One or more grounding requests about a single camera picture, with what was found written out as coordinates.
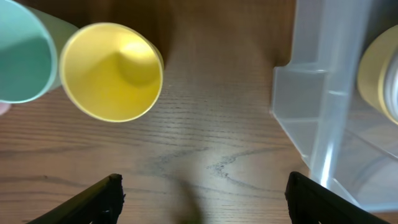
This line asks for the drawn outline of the yellow bowl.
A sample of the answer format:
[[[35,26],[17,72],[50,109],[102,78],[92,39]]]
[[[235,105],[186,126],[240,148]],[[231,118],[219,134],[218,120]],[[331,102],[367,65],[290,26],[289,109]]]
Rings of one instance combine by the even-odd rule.
[[[397,26],[391,27],[369,45],[359,63],[358,91],[369,105],[394,121],[384,101],[384,79],[391,58],[397,54]]]

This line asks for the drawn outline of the yellow cup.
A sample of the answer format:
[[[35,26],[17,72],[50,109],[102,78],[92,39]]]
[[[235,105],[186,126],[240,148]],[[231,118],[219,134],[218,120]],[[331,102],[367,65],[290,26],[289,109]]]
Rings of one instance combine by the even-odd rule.
[[[69,38],[60,54],[59,73],[65,93],[82,112],[123,123],[155,105],[162,91],[164,60],[137,31],[100,22]]]

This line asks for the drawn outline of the light grey bowl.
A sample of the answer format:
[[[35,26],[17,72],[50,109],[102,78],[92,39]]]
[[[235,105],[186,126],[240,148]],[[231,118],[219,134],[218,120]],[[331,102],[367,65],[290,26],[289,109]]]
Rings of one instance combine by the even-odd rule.
[[[384,101],[389,114],[397,121],[397,54],[387,67],[384,79]]]

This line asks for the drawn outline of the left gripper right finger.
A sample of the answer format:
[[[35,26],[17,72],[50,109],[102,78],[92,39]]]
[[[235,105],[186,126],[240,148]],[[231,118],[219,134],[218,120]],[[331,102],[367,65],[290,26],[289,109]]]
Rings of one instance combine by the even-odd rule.
[[[299,172],[291,172],[286,186],[293,224],[388,224]]]

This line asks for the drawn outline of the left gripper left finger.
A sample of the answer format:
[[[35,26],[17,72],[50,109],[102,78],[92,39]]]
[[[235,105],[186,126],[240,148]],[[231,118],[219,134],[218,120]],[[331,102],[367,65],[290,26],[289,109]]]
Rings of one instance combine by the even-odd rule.
[[[29,224],[117,224],[125,198],[122,179],[111,174]]]

